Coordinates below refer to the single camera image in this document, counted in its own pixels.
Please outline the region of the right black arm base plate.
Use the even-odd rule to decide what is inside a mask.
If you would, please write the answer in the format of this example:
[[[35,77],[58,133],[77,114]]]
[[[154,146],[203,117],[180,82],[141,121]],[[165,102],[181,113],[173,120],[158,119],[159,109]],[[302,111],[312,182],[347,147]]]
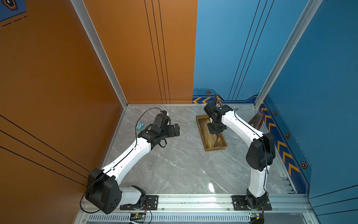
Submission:
[[[234,195],[231,197],[235,211],[271,211],[272,206],[267,195],[254,196]]]

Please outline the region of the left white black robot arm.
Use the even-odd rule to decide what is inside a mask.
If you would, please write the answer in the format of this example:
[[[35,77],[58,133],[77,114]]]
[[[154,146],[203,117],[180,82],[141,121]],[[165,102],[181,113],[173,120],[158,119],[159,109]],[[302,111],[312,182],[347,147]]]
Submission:
[[[133,144],[113,162],[102,169],[94,168],[88,176],[87,188],[82,196],[105,214],[118,206],[132,205],[138,209],[145,204],[146,192],[138,186],[120,187],[121,182],[136,163],[156,145],[167,138],[180,136],[179,124],[156,128],[150,124],[143,129]]]

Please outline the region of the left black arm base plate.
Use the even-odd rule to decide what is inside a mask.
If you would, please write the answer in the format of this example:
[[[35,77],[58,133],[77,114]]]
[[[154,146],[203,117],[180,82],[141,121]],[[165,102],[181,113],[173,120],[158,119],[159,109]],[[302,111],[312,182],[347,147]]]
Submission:
[[[146,195],[141,197],[136,204],[121,205],[119,209],[121,211],[145,211],[147,209],[156,211],[158,208],[158,195]]]

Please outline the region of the wooden jewelry display stand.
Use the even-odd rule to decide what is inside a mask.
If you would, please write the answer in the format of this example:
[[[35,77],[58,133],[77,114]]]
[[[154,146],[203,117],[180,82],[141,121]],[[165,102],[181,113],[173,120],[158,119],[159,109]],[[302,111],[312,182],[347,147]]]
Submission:
[[[223,103],[218,94],[215,95],[213,105],[209,106],[210,115],[196,116],[199,133],[202,139],[204,150],[206,152],[215,150],[224,150],[227,148],[227,144],[223,134],[210,134],[208,130],[208,123],[215,121],[222,123],[222,107]]]

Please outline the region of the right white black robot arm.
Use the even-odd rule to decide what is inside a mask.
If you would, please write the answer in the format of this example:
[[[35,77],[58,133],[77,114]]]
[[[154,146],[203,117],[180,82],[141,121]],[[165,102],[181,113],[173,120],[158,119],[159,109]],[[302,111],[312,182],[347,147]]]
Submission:
[[[245,201],[249,210],[262,209],[269,201],[266,185],[270,166],[276,157],[274,136],[252,127],[228,105],[217,107],[210,103],[204,107],[204,111],[211,120],[208,123],[211,134],[220,134],[230,128],[247,144],[250,183]]]

